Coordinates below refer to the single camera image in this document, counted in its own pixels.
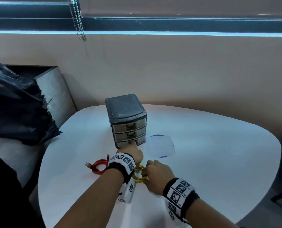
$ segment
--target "metal chain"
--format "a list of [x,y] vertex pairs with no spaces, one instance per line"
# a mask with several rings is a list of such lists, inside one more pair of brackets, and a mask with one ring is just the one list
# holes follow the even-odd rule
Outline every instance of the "metal chain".
[[74,3],[72,3],[72,6],[74,8],[75,17],[74,17],[72,10],[71,10],[71,0],[68,0],[69,10],[70,10],[70,13],[71,13],[72,20],[74,22],[74,28],[77,32],[78,38],[80,40],[86,41],[86,36],[85,36],[83,25],[82,25],[79,6],[78,6],[78,3],[77,3],[77,0],[73,0],[73,1],[74,1]]

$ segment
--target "red cable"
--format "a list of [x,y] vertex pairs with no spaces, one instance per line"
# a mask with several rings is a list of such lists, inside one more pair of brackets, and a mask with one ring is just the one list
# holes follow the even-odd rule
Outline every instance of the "red cable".
[[[100,159],[98,161],[95,161],[94,164],[90,164],[88,162],[85,163],[85,166],[87,166],[88,168],[91,169],[91,171],[94,173],[94,174],[99,174],[101,175],[102,173],[104,173],[106,171],[106,168],[108,166],[108,162],[109,162],[109,155],[107,155],[107,158],[106,159]],[[106,165],[105,169],[100,171],[97,169],[97,166],[98,165]]]

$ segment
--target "forearm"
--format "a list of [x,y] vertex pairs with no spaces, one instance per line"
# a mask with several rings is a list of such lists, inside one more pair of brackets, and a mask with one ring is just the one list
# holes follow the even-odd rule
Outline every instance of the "forearm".
[[105,228],[123,184],[117,169],[108,169],[71,206],[54,228]]
[[185,214],[186,220],[193,228],[237,228],[225,216],[201,199],[196,199]]

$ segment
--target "window blind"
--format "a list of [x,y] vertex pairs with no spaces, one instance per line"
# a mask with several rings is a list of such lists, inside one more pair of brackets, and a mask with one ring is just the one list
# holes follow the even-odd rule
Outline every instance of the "window blind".
[[79,0],[82,17],[282,18],[282,0]]

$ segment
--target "drawer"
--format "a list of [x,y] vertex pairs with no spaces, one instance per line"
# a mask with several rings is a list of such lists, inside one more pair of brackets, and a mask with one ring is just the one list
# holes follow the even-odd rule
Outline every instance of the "drawer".
[[112,131],[114,134],[125,133],[125,132],[131,132],[134,130],[138,130],[142,128],[143,126],[146,126],[146,118],[133,122],[133,123],[112,125]]
[[146,125],[138,130],[133,130],[126,133],[114,133],[114,139],[116,142],[127,141],[140,137],[146,133]]
[[137,139],[131,139],[128,141],[123,141],[123,142],[115,142],[116,148],[120,149],[123,146],[129,145],[130,141],[135,140],[137,146],[143,144],[146,141],[146,134],[142,135],[141,137],[137,138]]

